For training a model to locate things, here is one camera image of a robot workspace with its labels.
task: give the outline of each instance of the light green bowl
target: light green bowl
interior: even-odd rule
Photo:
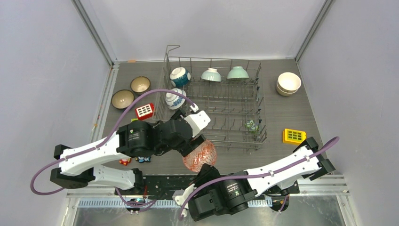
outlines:
[[[241,66],[233,67],[227,75],[227,79],[249,79],[248,73]]]

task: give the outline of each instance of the yellow toy block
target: yellow toy block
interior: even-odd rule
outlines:
[[[291,145],[300,145],[306,139],[306,132],[294,129],[284,129],[283,143]]]

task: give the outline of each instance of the tan bowl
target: tan bowl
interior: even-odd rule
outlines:
[[[130,88],[133,92],[141,95],[150,90],[151,82],[147,77],[137,77],[130,83]]]
[[[279,88],[279,82],[277,82],[276,90],[277,90],[277,92],[278,92],[280,95],[285,96],[285,97],[288,97],[288,96],[290,96],[290,95],[292,95],[292,94],[294,94],[294,93],[296,93],[296,92],[298,91],[298,90],[295,90],[293,93],[284,92],[284,91],[282,91],[282,90]]]
[[[301,84],[299,76],[291,72],[282,73],[277,79],[277,86],[286,93],[295,93]]]
[[[135,100],[135,95],[127,89],[119,90],[111,99],[112,106],[118,109],[125,109]]]

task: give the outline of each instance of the dish rack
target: dish rack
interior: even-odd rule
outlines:
[[[170,51],[179,45],[168,45],[164,66],[161,72],[160,89],[174,88],[169,75],[173,69],[184,67],[191,74],[191,81],[180,88],[187,97],[204,110],[211,119],[202,134],[215,146],[259,149],[265,142],[265,104],[262,90],[262,66],[256,60],[238,60],[223,58],[202,58],[170,56]],[[245,80],[228,80],[227,74],[234,66],[242,66],[248,73]],[[222,77],[221,82],[202,80],[200,77],[208,68],[215,68]],[[167,121],[175,110],[165,103],[166,93],[159,93],[155,103],[154,120]],[[190,104],[186,101],[182,109],[187,113]]]

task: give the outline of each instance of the blue and white bowl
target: blue and white bowl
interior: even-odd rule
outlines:
[[[174,89],[171,89],[171,91],[174,91],[176,93],[180,93],[180,94],[183,94],[184,96],[186,96],[186,92],[184,90],[174,88]],[[176,110],[177,108],[181,107],[185,101],[186,100],[183,97],[180,97],[176,94],[166,93],[165,102],[168,105],[168,108],[170,110]]]
[[[174,87],[182,87],[190,81],[191,75],[184,67],[178,67],[173,69],[169,78]]]

